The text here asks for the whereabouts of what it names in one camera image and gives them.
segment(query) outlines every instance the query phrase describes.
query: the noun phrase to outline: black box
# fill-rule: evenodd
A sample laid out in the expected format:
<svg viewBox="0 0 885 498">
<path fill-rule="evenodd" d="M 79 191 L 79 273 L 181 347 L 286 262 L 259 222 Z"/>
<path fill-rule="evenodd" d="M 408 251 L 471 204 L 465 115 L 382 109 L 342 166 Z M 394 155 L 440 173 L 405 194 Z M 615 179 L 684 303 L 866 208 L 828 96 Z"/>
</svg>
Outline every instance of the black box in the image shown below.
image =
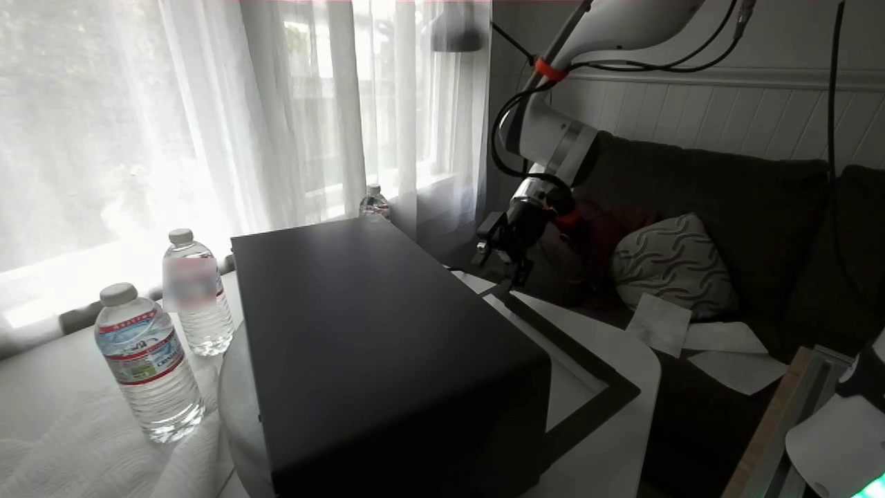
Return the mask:
<svg viewBox="0 0 885 498">
<path fill-rule="evenodd" d="M 232 241 L 277 494 L 517 494 L 552 360 L 386 219 Z"/>
</svg>

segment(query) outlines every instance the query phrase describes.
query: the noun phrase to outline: couch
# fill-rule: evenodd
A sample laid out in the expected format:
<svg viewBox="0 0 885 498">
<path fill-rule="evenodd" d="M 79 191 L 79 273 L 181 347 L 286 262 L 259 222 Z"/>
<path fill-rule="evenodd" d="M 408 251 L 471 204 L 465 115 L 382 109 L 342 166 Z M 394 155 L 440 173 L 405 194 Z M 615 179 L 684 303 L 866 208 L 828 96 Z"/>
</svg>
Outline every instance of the couch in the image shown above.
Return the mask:
<svg viewBox="0 0 885 498">
<path fill-rule="evenodd" d="M 884 328 L 885 170 L 848 166 L 831 183 L 825 159 L 765 159 L 603 132 L 575 197 L 613 213 L 698 213 L 740 293 L 740 310 L 716 320 L 747 320 L 784 363 L 820 343 L 856 354 Z M 531 260 L 524 291 L 617 327 L 631 320 L 615 287 L 588 282 L 582 255 L 554 226 Z M 687 354 L 658 357 L 664 375 L 644 477 L 672 494 L 719 494 L 777 383 L 743 394 Z"/>
</svg>

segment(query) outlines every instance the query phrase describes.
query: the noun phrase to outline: white curtain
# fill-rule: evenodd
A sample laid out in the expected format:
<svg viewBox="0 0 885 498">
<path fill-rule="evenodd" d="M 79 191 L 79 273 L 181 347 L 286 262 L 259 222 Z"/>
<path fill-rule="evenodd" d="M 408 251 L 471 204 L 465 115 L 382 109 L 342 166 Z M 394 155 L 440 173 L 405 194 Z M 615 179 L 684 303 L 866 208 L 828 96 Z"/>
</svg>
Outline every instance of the white curtain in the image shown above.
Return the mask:
<svg viewBox="0 0 885 498">
<path fill-rule="evenodd" d="M 0 334 L 162 282 L 167 231 L 355 215 L 447 251 L 484 187 L 489 53 L 437 0 L 0 0 Z"/>
</svg>

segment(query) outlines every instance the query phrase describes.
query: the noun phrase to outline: water bottle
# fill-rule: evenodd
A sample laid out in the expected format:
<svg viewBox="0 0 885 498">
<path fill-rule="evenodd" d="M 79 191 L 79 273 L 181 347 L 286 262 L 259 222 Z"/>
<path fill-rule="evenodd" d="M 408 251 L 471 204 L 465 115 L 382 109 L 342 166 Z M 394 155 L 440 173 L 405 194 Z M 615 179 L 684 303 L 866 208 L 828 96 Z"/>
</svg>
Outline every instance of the water bottle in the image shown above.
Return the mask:
<svg viewBox="0 0 885 498">
<path fill-rule="evenodd" d="M 184 320 L 185 340 L 200 357 L 220 357 L 232 340 L 232 317 L 224 299 L 221 270 L 207 246 L 191 228 L 170 231 L 163 257 L 167 285 Z"/>
<path fill-rule="evenodd" d="M 127 282 L 111 285 L 94 340 L 151 440 L 177 443 L 200 426 L 200 386 L 163 306 Z"/>
<path fill-rule="evenodd" d="M 389 201 L 389 197 L 382 194 L 382 186 L 369 186 L 369 197 L 361 198 L 361 213 L 364 215 L 394 215 L 394 204 Z"/>
</svg>

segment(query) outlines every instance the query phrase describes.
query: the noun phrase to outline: bottle cap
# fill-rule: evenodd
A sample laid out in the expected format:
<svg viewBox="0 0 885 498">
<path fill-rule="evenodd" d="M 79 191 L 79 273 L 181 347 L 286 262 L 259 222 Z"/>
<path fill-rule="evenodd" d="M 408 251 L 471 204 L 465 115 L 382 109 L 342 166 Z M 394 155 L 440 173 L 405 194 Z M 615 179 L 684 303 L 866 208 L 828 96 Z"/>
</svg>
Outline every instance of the bottle cap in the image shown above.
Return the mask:
<svg viewBox="0 0 885 498">
<path fill-rule="evenodd" d="M 120 303 L 134 302 L 135 295 L 138 295 L 135 285 L 130 285 L 130 282 L 117 282 L 117 285 L 109 285 L 109 287 L 102 291 L 102 303 L 106 303 L 106 306 L 120 306 Z"/>
<path fill-rule="evenodd" d="M 171 231 L 170 231 L 170 241 L 171 241 L 174 246 L 191 244 L 191 241 L 195 241 L 195 231 L 191 231 L 191 228 L 171 228 Z"/>
</svg>

